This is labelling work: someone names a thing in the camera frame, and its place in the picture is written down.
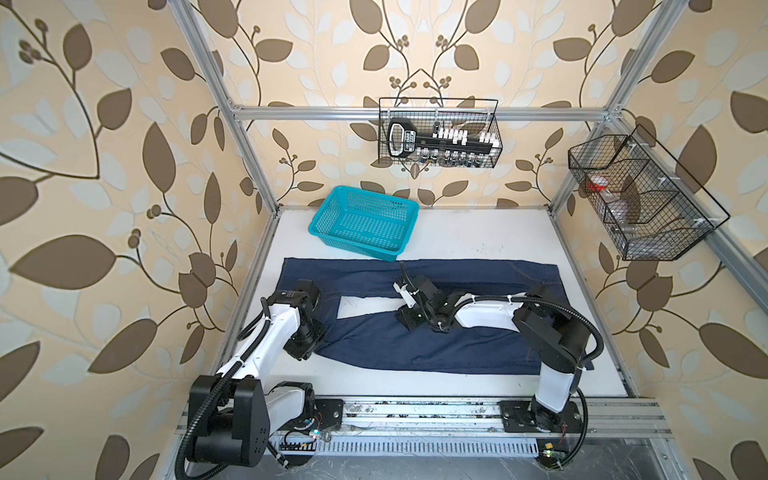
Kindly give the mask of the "dark blue denim trousers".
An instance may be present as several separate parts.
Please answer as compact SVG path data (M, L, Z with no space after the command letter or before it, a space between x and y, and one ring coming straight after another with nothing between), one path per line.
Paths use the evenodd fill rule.
M574 310L559 270L522 260L288 258L277 287L320 292L316 354L375 370L477 375L570 374L604 347ZM592 351L589 338L598 339Z

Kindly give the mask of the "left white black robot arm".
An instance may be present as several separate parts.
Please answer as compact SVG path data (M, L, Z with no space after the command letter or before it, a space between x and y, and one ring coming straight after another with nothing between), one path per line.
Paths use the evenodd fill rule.
M209 465L200 476L211 479L229 466L253 467L266 453L288 466L270 438L293 421L318 424L314 390L309 383L286 381L266 391L262 382L281 353L302 361L321 343L320 299L310 280L262 298L260 313L238 334L233 356L216 373L194 381L187 429L174 461L176 478L189 478L190 463Z

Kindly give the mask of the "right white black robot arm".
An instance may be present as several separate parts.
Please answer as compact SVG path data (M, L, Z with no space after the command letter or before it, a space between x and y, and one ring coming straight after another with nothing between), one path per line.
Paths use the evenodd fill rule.
M428 278L412 279L404 272L393 288L405 302L396 318L410 331L426 324L438 333L487 327L522 335L540 360L538 387L529 402L498 403L503 428L507 433L558 434L557 444L537 445L536 461L545 470L565 469L588 431L588 405L579 382L604 350L597 327L542 285L517 295L446 294Z

